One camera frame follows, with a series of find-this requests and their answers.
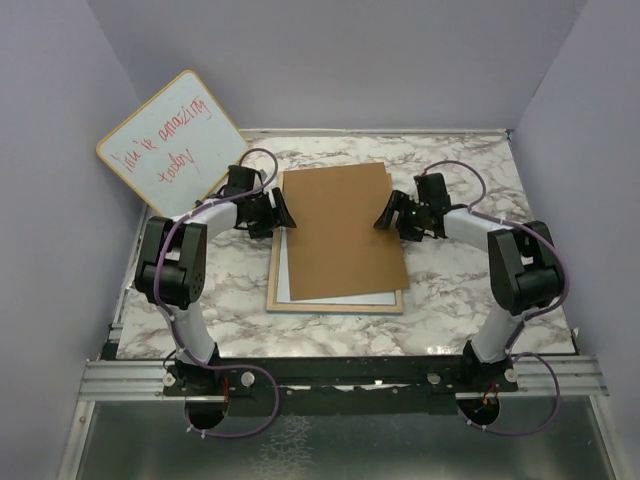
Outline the brown cardboard backing board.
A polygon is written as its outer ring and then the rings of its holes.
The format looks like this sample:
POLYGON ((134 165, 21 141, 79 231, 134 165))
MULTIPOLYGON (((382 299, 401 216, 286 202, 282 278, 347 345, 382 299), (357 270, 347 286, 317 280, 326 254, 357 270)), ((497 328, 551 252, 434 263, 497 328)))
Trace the brown cardboard backing board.
POLYGON ((374 228, 392 191, 383 163, 288 170, 282 191, 296 223, 286 231, 292 300, 409 287, 398 233, 374 228))

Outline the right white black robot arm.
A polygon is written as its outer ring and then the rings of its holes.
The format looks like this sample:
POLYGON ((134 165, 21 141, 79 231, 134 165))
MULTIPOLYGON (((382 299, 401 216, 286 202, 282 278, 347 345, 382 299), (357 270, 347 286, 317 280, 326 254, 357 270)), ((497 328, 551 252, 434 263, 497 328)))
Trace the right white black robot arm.
POLYGON ((417 175, 414 184, 417 197, 392 191, 373 227, 393 227, 401 239, 412 242, 426 236, 449 239, 488 255, 494 304, 465 345, 469 360, 459 367, 461 383, 481 391, 494 381, 493 365, 506 360, 525 323, 559 307, 565 299, 568 274, 545 223, 500 220, 470 205, 454 204, 440 173, 417 175))

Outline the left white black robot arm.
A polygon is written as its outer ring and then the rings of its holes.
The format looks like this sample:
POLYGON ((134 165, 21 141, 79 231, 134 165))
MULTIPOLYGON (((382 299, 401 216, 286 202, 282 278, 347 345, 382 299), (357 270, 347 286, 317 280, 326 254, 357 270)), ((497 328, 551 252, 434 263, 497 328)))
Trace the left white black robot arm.
POLYGON ((186 382, 202 395, 214 392, 221 380, 218 346, 200 304, 209 240, 240 227, 252 239, 263 239, 296 226, 281 189, 268 190, 260 177, 252 168, 232 166, 220 193, 176 217, 153 216, 144 229, 134 288, 161 312, 176 359, 190 364, 186 382))

